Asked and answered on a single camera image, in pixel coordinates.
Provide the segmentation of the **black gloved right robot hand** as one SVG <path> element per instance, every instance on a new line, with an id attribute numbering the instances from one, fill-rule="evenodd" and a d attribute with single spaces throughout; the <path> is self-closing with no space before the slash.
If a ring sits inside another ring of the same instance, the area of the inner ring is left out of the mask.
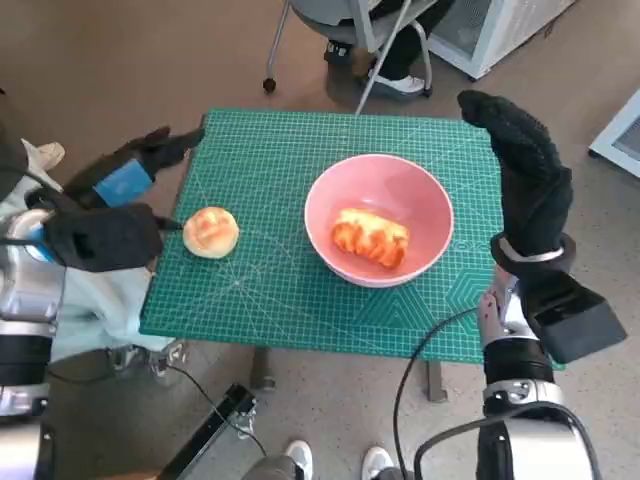
<path id="1" fill-rule="evenodd" d="M 561 248 L 573 201 L 572 172 L 538 119 L 502 96 L 464 90 L 463 119 L 484 129 L 501 173 L 503 235 L 522 257 Z"/>

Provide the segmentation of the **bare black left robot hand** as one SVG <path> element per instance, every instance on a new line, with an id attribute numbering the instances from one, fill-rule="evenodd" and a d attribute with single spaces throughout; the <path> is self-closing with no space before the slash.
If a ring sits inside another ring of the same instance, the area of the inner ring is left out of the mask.
<path id="1" fill-rule="evenodd" d="M 202 128 L 173 135 L 170 127 L 160 127 L 99 157 L 64 184 L 63 191 L 85 208 L 132 203 L 154 185 L 160 171 L 181 163 L 203 137 Z"/>

